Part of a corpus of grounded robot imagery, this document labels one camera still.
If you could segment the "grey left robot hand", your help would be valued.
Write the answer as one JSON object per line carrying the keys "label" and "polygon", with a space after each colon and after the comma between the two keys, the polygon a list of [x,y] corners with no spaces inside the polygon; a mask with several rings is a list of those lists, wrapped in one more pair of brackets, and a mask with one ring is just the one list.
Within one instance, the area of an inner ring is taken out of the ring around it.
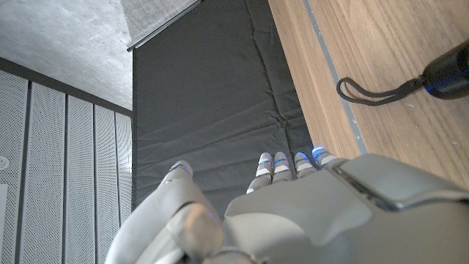
{"label": "grey left robot hand", "polygon": [[466,263],[468,191],[380,155],[263,153],[217,214],[175,163],[131,213],[107,263]]}

